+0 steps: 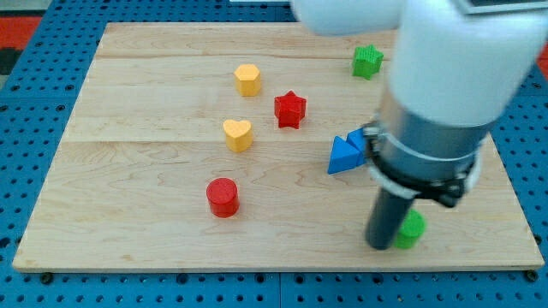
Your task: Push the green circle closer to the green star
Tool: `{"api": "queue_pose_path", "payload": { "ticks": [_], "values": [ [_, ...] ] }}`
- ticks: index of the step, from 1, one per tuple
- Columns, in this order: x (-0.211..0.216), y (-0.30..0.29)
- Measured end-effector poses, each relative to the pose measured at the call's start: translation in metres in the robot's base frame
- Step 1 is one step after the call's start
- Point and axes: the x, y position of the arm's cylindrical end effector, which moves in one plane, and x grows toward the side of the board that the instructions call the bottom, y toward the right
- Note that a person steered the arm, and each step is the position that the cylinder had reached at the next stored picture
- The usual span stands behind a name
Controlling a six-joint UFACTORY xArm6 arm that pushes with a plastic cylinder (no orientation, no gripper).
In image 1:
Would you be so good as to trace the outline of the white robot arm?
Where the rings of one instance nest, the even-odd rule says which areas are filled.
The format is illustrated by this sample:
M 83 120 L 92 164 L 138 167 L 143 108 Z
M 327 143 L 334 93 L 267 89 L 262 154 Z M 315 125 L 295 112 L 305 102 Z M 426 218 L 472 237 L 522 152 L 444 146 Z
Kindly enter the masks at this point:
M 294 1 L 312 33 L 396 31 L 382 103 L 365 126 L 377 203 L 454 206 L 480 172 L 480 147 L 542 50 L 544 1 Z

